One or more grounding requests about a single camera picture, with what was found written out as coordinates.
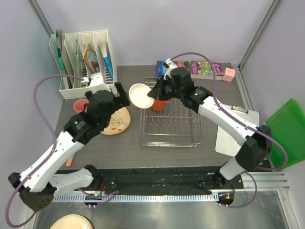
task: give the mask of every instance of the pink cup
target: pink cup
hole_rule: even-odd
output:
[[[87,103],[88,103],[88,100],[79,99],[74,103],[73,108],[76,111],[76,113],[82,112],[85,108],[85,104],[87,104]]]

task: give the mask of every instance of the wall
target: wall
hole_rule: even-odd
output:
[[[305,111],[305,1],[284,0],[244,67],[260,122],[290,98]],[[299,212],[304,215],[305,162],[285,169]],[[305,228],[305,218],[300,219]]]
[[[9,228],[4,209],[13,188],[12,172],[28,168],[51,144],[51,135],[34,108],[35,83],[58,73],[48,37],[25,0],[4,1],[0,7],[0,227]],[[62,105],[59,81],[49,80],[39,89],[39,103],[53,127]],[[24,221],[24,204],[14,199],[10,218]]]
[[[212,61],[239,63],[272,0],[37,2],[54,31],[109,29],[118,64],[141,65],[182,52],[201,52]]]

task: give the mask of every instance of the wooden plate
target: wooden plate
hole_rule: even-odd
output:
[[[110,124],[101,132],[103,135],[117,135],[130,125],[130,114],[126,107],[121,108],[111,115]]]
[[[50,229],[92,229],[92,225],[85,217],[71,214],[57,220]]]

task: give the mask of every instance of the pink box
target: pink box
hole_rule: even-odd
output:
[[[235,77],[235,70],[231,68],[225,68],[222,80],[231,82]]]

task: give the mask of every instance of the clipboard clip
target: clipboard clip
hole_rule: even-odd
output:
[[[242,113],[246,113],[248,114],[249,111],[244,109],[244,108],[241,108],[240,106],[231,106],[231,110],[233,111],[239,111],[239,112],[242,112]]]

